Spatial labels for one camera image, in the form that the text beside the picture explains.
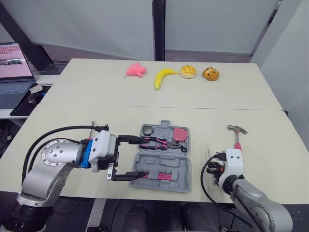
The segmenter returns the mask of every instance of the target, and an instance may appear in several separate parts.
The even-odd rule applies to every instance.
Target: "white table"
[[[59,77],[59,75],[37,75],[34,76],[36,83],[38,84],[53,84],[54,81]],[[18,125],[19,127],[22,127],[23,121],[20,119],[28,118],[28,116],[11,116],[10,113],[13,109],[0,109],[0,120],[1,119],[8,119]]]
[[[284,112],[277,110],[214,110],[162,107],[124,107],[80,104],[39,104],[27,119],[0,160],[0,190],[17,192],[21,184],[22,165],[30,145],[43,133],[68,125],[108,123],[113,134],[139,135],[142,124],[160,124],[171,120],[174,126],[186,126],[191,132],[192,187],[188,193],[129,187],[128,182],[106,181],[106,171],[74,169],[62,191],[63,196],[177,200],[208,202],[199,175],[208,155],[234,144],[228,124],[240,125],[248,131],[240,135],[243,148],[244,175],[270,199],[279,203],[309,203],[308,152]],[[89,130],[63,131],[55,136],[76,140],[87,138]],[[120,146],[118,172],[130,171],[138,152],[136,145]],[[205,174],[211,196],[219,202],[231,202],[211,183]]]
[[[192,63],[141,61],[148,70],[143,78],[126,76],[131,60],[72,59],[61,81],[43,103],[78,102],[81,105],[118,105],[205,109],[282,110],[257,65],[253,63]],[[191,64],[197,70],[193,79],[169,75],[162,87],[154,89],[157,73],[163,68],[178,71]],[[220,71],[217,81],[201,77],[207,67]]]

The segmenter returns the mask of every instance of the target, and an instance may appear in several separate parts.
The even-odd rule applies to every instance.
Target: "pink hammer handle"
[[[234,148],[241,150],[241,145],[240,145],[240,143],[235,143]]]

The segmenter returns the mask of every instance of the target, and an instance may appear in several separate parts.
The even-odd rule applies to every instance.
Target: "laptop screen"
[[[17,43],[0,43],[0,81],[33,79],[30,68]]]

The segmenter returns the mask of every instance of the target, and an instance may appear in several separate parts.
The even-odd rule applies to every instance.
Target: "laptop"
[[[18,43],[0,43],[0,109],[17,107],[34,82]]]

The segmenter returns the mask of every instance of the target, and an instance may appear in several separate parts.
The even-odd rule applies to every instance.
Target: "white wall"
[[[275,16],[274,24],[268,29],[252,62],[257,61],[262,74],[278,98],[284,110],[289,113],[304,144],[309,149],[309,0],[302,0],[290,22],[281,35],[278,28],[285,23],[287,6],[295,5],[295,0],[284,0]],[[272,49],[267,42],[278,36]]]
[[[251,55],[278,0],[166,0],[167,51]]]
[[[0,43],[9,43],[9,42],[14,42],[14,40],[0,23]]]
[[[0,0],[36,44],[154,60],[152,0]]]

